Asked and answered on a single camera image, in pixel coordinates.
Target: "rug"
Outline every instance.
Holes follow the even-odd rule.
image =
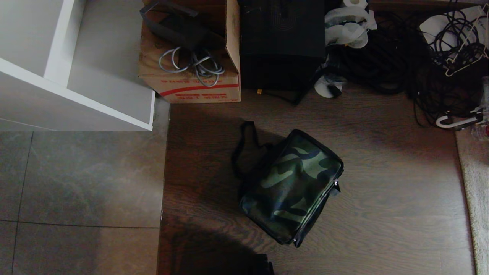
[[[467,196],[477,275],[489,275],[489,142],[459,131],[457,146]]]

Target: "camouflage pattern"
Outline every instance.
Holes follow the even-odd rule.
[[[290,242],[334,184],[341,163],[300,135],[259,184],[241,199],[241,208],[282,242]]]

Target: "zipper pull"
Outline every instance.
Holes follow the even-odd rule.
[[[334,180],[334,185],[332,190],[330,191],[330,195],[336,196],[339,193],[341,193],[341,189],[339,188],[338,179],[336,179]]]

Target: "white shelving unit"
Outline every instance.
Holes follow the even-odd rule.
[[[2,0],[0,131],[151,131],[137,0]]]

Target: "camouflage bag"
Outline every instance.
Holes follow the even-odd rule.
[[[237,161],[248,126],[252,127],[254,143],[266,147],[267,153],[244,174]],[[300,130],[293,130],[275,146],[258,143],[252,121],[241,126],[241,135],[231,158],[234,174],[243,180],[239,190],[241,210],[278,243],[293,242],[299,247],[329,195],[340,191],[337,179],[343,173],[343,162]]]

